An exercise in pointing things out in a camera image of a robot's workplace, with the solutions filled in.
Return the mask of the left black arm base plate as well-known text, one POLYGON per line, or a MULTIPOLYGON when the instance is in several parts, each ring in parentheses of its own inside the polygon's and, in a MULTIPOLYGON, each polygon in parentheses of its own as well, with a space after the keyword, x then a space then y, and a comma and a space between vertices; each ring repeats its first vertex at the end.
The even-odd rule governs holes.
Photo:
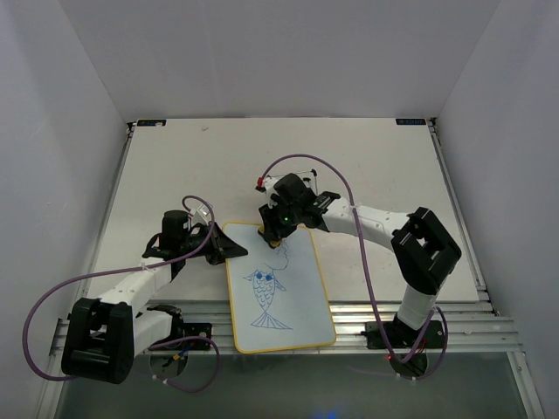
POLYGON ((207 351, 211 349, 211 323, 180 323, 171 328, 168 337, 156 341, 148 350, 207 351))

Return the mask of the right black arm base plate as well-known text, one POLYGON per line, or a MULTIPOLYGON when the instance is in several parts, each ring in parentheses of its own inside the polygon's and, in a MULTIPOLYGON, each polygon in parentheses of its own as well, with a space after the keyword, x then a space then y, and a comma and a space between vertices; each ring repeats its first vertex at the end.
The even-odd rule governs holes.
MULTIPOLYGON (((384 330, 394 349, 411 349, 420 334, 420 329, 413 330, 396 321, 383 322, 384 330)), ((361 336, 366 339, 368 349, 386 349, 380 328, 375 321, 366 322, 361 336)), ((418 348, 441 349, 445 342, 443 325, 438 320, 432 320, 419 341, 418 348)))

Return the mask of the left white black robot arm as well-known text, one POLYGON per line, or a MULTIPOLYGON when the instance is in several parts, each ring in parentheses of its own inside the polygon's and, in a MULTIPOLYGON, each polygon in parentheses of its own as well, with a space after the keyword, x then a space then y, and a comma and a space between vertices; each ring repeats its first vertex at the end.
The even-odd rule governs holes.
POLYGON ((137 271, 100 296, 74 304, 63 373, 120 384, 138 354, 153 345, 180 347, 188 332, 182 312, 148 302, 176 278, 188 258, 203 257, 218 265, 247 253, 213 222, 192 223, 184 210, 165 212, 162 229, 148 241, 137 271))

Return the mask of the yellow framed whiteboard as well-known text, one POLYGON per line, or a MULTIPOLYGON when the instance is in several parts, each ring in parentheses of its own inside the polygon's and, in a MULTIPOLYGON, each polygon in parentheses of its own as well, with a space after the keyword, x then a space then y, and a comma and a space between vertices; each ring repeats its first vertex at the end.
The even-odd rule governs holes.
POLYGON ((324 347, 336 331, 314 240, 299 227, 270 248, 255 223, 224 233, 248 254, 226 261, 235 348, 242 354, 324 347))

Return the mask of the yellow black eraser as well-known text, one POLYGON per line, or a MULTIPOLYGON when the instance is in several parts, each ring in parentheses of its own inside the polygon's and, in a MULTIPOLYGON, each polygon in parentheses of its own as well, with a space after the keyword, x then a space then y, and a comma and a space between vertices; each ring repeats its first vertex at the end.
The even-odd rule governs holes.
POLYGON ((259 226, 258 234, 271 249, 276 249, 282 244, 282 238, 278 237, 272 229, 265 227, 264 224, 259 226))

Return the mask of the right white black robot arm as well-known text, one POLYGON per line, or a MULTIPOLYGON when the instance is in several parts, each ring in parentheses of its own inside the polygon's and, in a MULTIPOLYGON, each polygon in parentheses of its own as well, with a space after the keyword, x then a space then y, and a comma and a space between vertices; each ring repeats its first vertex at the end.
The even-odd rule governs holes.
POLYGON ((304 225, 362 238, 392 251, 406 289, 394 319, 381 328, 395 347, 414 347, 425 337, 425 322, 436 297, 462 256, 431 210, 419 207, 401 213, 356 206, 335 192, 315 193, 310 181, 296 174, 261 178, 256 189, 266 196, 259 208, 263 223, 259 234, 272 248, 304 225))

